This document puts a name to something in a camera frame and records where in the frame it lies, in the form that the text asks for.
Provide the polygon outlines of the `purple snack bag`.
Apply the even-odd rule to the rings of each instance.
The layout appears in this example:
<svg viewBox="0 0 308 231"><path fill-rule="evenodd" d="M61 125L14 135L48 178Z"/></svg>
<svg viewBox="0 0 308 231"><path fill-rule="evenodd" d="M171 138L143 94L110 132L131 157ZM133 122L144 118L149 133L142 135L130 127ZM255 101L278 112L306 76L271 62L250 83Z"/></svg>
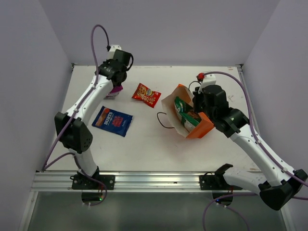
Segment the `purple snack bag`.
<svg viewBox="0 0 308 231"><path fill-rule="evenodd" d="M105 97L104 99L114 99L121 91L123 90L123 86L115 86Z"/></svg>

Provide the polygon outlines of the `green snack bag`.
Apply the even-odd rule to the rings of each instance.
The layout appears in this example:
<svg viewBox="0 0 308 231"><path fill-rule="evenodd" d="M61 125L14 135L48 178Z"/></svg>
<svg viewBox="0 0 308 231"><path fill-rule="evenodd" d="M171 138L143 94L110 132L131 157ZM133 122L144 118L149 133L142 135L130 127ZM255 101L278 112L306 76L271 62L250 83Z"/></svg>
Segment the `green snack bag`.
<svg viewBox="0 0 308 231"><path fill-rule="evenodd" d="M193 107L178 96L174 100L174 107L178 119L188 132L194 130L201 122L200 116L193 110Z"/></svg>

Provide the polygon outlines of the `orange paper bag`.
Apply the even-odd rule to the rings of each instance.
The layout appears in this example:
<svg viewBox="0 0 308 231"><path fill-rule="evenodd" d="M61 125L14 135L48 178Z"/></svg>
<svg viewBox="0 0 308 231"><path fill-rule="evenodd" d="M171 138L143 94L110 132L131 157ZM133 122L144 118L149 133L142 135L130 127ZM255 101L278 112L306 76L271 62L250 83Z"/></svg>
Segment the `orange paper bag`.
<svg viewBox="0 0 308 231"><path fill-rule="evenodd" d="M161 104L171 127L187 139L200 139L214 128L204 113L194 111L193 94L182 84L162 99Z"/></svg>

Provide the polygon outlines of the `red snack packet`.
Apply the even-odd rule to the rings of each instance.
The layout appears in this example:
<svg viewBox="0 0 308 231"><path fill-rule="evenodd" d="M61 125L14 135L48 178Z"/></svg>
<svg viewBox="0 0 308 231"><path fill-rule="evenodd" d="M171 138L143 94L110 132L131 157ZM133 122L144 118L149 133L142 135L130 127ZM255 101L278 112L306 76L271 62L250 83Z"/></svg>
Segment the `red snack packet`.
<svg viewBox="0 0 308 231"><path fill-rule="evenodd" d="M153 91L142 83L139 83L137 89L132 95L132 99L143 101L145 104L154 108L161 96L160 92Z"/></svg>

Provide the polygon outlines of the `blue Burts crisps bag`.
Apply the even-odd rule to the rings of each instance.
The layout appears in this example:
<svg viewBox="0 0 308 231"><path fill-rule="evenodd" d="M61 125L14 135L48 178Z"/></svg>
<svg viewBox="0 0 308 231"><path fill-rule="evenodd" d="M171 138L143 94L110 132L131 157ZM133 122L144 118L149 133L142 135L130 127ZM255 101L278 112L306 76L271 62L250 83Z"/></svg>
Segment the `blue Burts crisps bag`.
<svg viewBox="0 0 308 231"><path fill-rule="evenodd" d="M102 106L92 126L125 137L133 116Z"/></svg>

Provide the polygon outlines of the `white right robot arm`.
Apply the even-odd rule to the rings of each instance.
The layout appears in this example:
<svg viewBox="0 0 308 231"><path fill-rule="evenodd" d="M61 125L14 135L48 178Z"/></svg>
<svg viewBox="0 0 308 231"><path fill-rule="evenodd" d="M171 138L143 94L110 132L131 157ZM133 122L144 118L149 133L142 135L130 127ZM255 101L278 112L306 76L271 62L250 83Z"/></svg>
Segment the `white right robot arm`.
<svg viewBox="0 0 308 231"><path fill-rule="evenodd" d="M266 144L248 117L229 106L221 86L195 88L193 108L198 113L204 112L214 127L242 148L261 170L261 174L253 174L224 164L213 176L218 188L237 186L249 190L259 195L271 209L280 210L302 186L307 185L307 173L302 169L295 170Z"/></svg>

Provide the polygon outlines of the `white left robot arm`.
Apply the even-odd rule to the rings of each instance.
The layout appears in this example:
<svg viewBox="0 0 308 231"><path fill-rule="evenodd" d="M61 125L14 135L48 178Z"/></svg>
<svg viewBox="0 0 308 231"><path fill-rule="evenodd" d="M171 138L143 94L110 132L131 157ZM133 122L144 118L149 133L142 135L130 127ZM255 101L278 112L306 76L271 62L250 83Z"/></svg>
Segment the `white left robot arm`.
<svg viewBox="0 0 308 231"><path fill-rule="evenodd" d="M97 188L100 183L100 177L95 174L98 167L90 151L93 141L88 129L90 118L105 96L126 80L134 60L131 53L120 49L109 53L109 59L96 68L93 79L76 103L54 118L57 139L76 157L79 172L84 175L83 183L89 189Z"/></svg>

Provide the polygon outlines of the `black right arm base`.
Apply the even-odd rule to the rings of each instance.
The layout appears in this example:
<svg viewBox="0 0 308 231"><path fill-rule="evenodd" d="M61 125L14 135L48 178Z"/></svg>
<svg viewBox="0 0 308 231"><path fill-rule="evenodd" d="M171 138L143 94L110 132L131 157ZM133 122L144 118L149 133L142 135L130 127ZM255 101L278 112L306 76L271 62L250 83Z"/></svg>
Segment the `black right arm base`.
<svg viewBox="0 0 308 231"><path fill-rule="evenodd" d="M199 185L201 190L214 190L214 191L222 191L222 190L242 190L242 188L234 185L229 185L223 175L225 172L232 168L231 164L224 164L220 168L218 168L215 172L206 172L203 175L199 175Z"/></svg>

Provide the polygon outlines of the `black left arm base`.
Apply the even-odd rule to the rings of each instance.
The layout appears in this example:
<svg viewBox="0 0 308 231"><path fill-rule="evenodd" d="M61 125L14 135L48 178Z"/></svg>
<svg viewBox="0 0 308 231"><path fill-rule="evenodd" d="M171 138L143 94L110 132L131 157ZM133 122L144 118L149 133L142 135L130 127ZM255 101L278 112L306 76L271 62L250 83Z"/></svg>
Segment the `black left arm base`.
<svg viewBox="0 0 308 231"><path fill-rule="evenodd" d="M91 177L87 177L80 172L70 176L73 190L113 190L115 179L115 175L101 175L99 170L96 170Z"/></svg>

